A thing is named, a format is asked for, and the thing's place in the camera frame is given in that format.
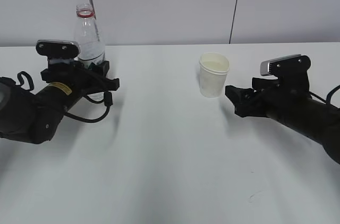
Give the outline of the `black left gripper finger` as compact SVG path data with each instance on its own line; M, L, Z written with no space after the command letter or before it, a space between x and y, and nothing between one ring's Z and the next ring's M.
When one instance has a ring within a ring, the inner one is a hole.
M119 87L119 78L108 79L103 76L95 76L92 79L90 92L117 91Z
M91 63L89 66L89 70L98 75L107 75L109 69L110 69L109 61L103 61L100 64Z

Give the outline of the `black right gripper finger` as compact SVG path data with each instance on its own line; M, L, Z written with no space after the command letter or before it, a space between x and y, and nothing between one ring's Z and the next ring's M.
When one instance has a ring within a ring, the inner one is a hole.
M267 89L272 89L279 85L279 79L262 79L262 78L252 78L252 88L255 91L263 91Z
M243 89L232 85L225 87L225 96L234 105L234 113L239 117L266 117L262 103L264 93L252 88Z

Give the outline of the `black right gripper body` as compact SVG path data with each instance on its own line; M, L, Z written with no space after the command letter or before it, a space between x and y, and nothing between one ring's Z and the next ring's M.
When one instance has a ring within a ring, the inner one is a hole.
M263 90L262 103L266 117L278 117L279 112L292 111L300 102L311 98L307 75L286 75L278 77L279 85Z

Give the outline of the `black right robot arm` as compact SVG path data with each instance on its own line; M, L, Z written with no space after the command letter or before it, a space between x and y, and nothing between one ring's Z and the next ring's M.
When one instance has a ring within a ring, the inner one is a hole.
M270 118L320 144L339 162L339 108L316 101L309 90L280 79L253 78L251 88L225 87L236 115Z

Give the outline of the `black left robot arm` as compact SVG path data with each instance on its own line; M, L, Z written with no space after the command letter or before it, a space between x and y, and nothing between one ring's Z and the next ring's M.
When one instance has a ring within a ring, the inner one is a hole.
M50 141L63 117L83 123L103 120L113 105L112 92L118 90L118 78L108 79L109 62L91 64L85 68L80 62L49 65L41 72L47 82L38 93L33 94L32 77L25 71L17 74L17 81L1 78L1 137L12 141L41 144ZM88 119L70 113L70 109L82 98L90 99L94 93L103 93L105 112L98 118Z

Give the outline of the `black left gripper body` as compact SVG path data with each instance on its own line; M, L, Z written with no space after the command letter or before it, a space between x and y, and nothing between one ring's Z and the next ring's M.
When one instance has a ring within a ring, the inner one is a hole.
M92 79L98 75L89 68L85 68L81 62L74 61L71 64L55 64L48 66L41 73L41 78L47 83L60 82L68 86L71 90L80 90L81 93L99 93L90 92Z

